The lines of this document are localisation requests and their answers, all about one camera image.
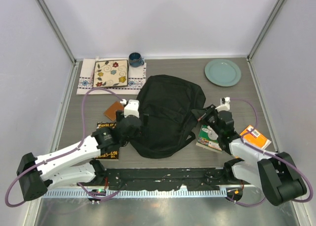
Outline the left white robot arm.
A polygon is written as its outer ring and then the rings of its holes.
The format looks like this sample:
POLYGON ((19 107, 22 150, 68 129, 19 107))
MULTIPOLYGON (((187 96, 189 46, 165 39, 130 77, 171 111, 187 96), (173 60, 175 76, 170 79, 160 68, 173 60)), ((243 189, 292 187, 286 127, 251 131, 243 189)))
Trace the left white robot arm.
POLYGON ((95 186, 105 180, 104 168, 96 158, 116 151, 140 136, 148 125, 148 115, 127 117, 117 112, 118 121, 103 126, 78 143, 52 152, 34 156, 23 155, 17 169, 24 201, 35 200, 48 190, 73 182, 91 182, 95 186))

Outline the black student backpack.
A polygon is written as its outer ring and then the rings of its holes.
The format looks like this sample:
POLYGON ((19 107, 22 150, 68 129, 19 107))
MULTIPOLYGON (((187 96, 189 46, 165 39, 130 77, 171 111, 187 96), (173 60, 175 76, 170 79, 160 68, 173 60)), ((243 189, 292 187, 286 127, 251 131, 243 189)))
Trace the black student backpack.
POLYGON ((130 143, 142 157, 170 157, 195 140, 192 130, 198 121, 192 110, 202 109, 206 101, 199 85, 174 76, 154 75, 136 99, 146 124, 130 143))

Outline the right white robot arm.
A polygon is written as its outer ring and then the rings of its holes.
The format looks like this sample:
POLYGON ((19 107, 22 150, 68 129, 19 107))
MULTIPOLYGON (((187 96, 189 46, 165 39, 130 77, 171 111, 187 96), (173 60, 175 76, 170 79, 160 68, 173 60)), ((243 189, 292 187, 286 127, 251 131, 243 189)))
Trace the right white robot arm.
POLYGON ((261 189, 265 198, 274 206, 287 201, 301 202, 300 197, 313 188, 303 173, 297 169, 292 157, 286 153, 274 153, 253 146, 239 135, 229 110, 220 110, 211 105, 204 109, 193 109, 193 115, 203 125, 211 127, 218 138, 220 148, 236 157, 225 165, 223 178, 229 184, 246 181, 261 189))

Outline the colourful treehouse paperback book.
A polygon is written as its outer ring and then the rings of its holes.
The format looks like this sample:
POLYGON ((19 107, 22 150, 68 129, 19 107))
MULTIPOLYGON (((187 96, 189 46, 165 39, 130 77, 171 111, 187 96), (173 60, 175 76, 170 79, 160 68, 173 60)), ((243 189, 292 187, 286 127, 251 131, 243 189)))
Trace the colourful treehouse paperback book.
MULTIPOLYGON (((114 122, 98 122, 96 125, 96 130, 107 127, 110 129, 114 129, 116 123, 114 122)), ((102 145, 104 146, 101 149, 101 155, 96 157, 97 160, 118 160, 119 159, 119 148, 114 147, 115 143, 112 138, 110 138, 110 134, 107 136, 103 135, 104 141, 102 145)))

